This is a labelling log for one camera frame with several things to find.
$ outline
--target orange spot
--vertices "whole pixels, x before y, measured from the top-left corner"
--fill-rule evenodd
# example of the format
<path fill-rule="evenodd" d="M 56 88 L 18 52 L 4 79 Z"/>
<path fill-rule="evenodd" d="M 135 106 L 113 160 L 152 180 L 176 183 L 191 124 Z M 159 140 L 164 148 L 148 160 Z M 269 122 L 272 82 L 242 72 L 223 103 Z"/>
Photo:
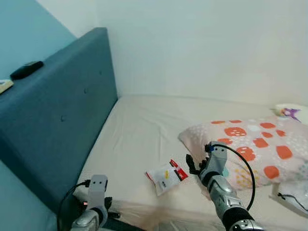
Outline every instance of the orange spot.
<path fill-rule="evenodd" d="M 269 179 L 279 176 L 279 170 L 275 166 L 267 166 L 264 168 L 264 173 Z"/>
<path fill-rule="evenodd" d="M 266 143 L 266 141 L 263 138 L 254 139 L 253 142 L 258 148 L 265 148 L 269 145 L 268 143 Z"/>
<path fill-rule="evenodd" d="M 232 140 L 228 139 L 228 138 L 224 138 L 224 139 L 218 139 L 217 141 L 219 142 L 224 142 L 226 144 L 232 144 Z"/>
<path fill-rule="evenodd" d="M 245 135 L 247 135 L 246 131 L 242 128 L 239 128 L 239 127 L 226 128 L 225 133 L 228 136 L 245 136 Z"/>
<path fill-rule="evenodd" d="M 241 120 L 229 120 L 229 121 L 233 124 L 238 124 L 242 122 Z"/>
<path fill-rule="evenodd" d="M 287 146 L 277 146 L 276 152 L 281 159 L 288 159 L 292 157 L 292 152 Z"/>
<path fill-rule="evenodd" d="M 223 124 L 225 121 L 212 121 L 211 124 Z"/>
<path fill-rule="evenodd" d="M 264 128 L 275 128 L 276 126 L 272 123 L 260 123 L 261 127 Z"/>
<path fill-rule="evenodd" d="M 284 131 L 281 131 L 281 130 L 276 130 L 277 134 L 279 136 L 285 136 L 285 132 Z"/>
<path fill-rule="evenodd" d="M 247 161 L 254 160 L 256 157 L 254 151 L 248 147 L 239 147 L 236 151 L 239 152 Z"/>
<path fill-rule="evenodd" d="M 265 138 L 272 138 L 273 135 L 270 134 L 269 132 L 262 132 L 262 135 L 265 137 Z"/>

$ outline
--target pillow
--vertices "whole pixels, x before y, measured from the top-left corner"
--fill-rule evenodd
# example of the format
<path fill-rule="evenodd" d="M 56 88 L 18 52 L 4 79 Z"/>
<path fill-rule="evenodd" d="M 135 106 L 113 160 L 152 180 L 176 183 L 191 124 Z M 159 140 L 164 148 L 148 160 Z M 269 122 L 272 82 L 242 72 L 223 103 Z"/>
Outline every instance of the pillow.
<path fill-rule="evenodd" d="M 297 104 L 284 103 L 276 105 L 274 112 L 278 116 L 288 116 L 303 124 L 308 125 L 308 107 Z"/>
<path fill-rule="evenodd" d="M 248 161 L 256 186 L 308 179 L 308 126 L 289 117 L 212 121 L 186 129 L 179 139 L 195 163 L 205 158 L 205 144 L 225 142 Z M 245 163 L 229 150 L 223 175 L 238 190 L 252 187 Z"/>

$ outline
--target package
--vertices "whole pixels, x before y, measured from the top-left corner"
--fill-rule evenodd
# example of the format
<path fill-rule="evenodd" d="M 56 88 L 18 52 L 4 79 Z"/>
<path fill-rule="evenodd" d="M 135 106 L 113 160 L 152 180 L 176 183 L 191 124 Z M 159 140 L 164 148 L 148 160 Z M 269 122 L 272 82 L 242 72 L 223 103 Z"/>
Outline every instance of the package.
<path fill-rule="evenodd" d="M 174 160 L 170 160 L 168 164 L 158 169 L 147 171 L 146 175 L 154 183 L 157 196 L 160 196 L 188 177 Z"/>

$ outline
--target black remote control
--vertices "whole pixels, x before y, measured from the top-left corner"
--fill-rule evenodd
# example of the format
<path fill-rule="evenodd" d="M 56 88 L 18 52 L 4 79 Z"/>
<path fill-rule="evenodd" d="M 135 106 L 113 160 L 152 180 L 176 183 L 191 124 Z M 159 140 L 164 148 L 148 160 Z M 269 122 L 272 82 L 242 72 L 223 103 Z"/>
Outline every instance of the black remote control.
<path fill-rule="evenodd" d="M 30 74 L 32 74 L 36 70 L 40 69 L 42 66 L 44 66 L 44 63 L 42 61 L 29 62 L 29 63 L 23 65 L 22 67 L 18 68 L 13 73 L 11 73 L 10 76 L 13 80 L 22 79 L 22 78 L 29 76 Z"/>

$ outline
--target white wall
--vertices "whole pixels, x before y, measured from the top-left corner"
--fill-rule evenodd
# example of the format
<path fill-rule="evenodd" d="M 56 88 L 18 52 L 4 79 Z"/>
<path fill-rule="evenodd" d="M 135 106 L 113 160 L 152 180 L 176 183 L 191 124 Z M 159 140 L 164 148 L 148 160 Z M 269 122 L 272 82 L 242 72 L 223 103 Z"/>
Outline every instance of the white wall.
<path fill-rule="evenodd" d="M 36 1 L 77 38 L 97 27 L 95 0 Z"/>
<path fill-rule="evenodd" d="M 55 215 L 0 161 L 0 223 L 6 231 L 56 231 Z"/>
<path fill-rule="evenodd" d="M 308 104 L 306 0 L 96 0 L 96 11 L 120 95 Z"/>

